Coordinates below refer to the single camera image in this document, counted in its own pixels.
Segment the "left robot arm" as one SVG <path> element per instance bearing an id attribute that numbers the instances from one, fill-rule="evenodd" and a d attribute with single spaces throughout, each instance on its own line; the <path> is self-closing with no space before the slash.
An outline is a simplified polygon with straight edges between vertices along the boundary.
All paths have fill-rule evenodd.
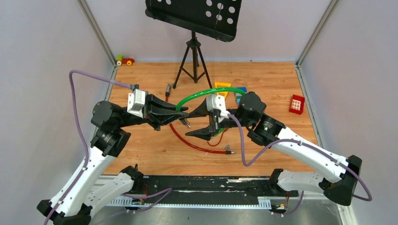
<path id="1" fill-rule="evenodd" d="M 145 91 L 128 95 L 127 106 L 98 102 L 92 124 L 97 132 L 85 147 L 85 158 L 65 186 L 51 199 L 39 202 L 37 209 L 46 222 L 55 225 L 87 225 L 94 215 L 117 196 L 144 191 L 143 173 L 137 166 L 120 171 L 110 183 L 92 191 L 99 176 L 120 155 L 131 134 L 124 127 L 148 124 L 154 130 L 185 118 L 186 106 L 176 106 Z"/>

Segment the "red padlock with thin cable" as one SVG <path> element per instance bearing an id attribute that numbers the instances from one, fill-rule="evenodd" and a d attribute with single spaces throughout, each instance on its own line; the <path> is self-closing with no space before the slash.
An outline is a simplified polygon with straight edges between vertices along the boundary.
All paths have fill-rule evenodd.
<path id="1" fill-rule="evenodd" d="M 228 131 L 228 128 L 223 128 L 223 129 L 221 129 L 221 130 L 215 135 L 215 137 L 218 137 L 218 140 L 213 142 L 213 141 L 212 141 L 212 138 L 211 138 L 210 141 L 207 141 L 207 144 L 208 144 L 209 146 L 211 146 L 211 147 L 218 146 L 218 145 L 221 143 L 221 141 L 222 141 L 222 139 L 223 139 L 223 136 L 224 136 L 224 134 L 225 134 L 227 131 Z"/>

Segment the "keys of green lock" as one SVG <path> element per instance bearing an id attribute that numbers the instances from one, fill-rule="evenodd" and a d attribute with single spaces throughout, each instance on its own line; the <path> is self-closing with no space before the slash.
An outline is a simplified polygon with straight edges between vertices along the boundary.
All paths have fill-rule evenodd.
<path id="1" fill-rule="evenodd" d="M 182 120 L 181 122 L 182 122 L 182 124 L 183 124 L 184 126 L 186 126 L 186 127 L 188 127 L 188 128 L 191 128 L 190 123 L 189 123 L 189 121 L 188 121 L 187 119 L 184 119 L 184 120 Z"/>

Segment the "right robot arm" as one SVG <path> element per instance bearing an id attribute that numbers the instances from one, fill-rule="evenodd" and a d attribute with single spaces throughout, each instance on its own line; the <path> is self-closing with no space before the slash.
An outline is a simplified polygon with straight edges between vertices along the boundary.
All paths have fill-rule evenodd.
<path id="1" fill-rule="evenodd" d="M 309 191 L 349 206 L 356 197 L 357 184 L 362 183 L 362 159 L 356 155 L 344 157 L 317 146 L 267 115 L 265 109 L 266 104 L 252 91 L 240 98 L 236 109 L 228 109 L 224 97 L 211 94 L 189 113 L 190 118 L 208 117 L 209 125 L 187 135 L 208 141 L 223 128 L 246 129 L 247 137 L 253 143 L 265 150 L 274 149 L 287 154 L 313 169 L 313 172 L 275 169 L 268 182 L 271 194 L 278 196 L 285 191 Z"/>

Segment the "green cable lock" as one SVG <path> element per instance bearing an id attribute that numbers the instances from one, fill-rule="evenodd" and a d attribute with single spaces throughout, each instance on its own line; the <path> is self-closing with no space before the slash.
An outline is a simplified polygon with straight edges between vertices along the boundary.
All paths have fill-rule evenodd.
<path id="1" fill-rule="evenodd" d="M 212 89 L 207 89 L 203 90 L 197 93 L 194 93 L 188 97 L 183 98 L 177 105 L 177 109 L 180 110 L 182 106 L 194 99 L 197 99 L 199 97 L 207 97 L 211 94 L 217 94 L 218 92 L 232 92 L 232 93 L 243 93 L 240 89 L 234 88 L 234 87 L 221 87 L 221 88 L 212 88 Z"/>

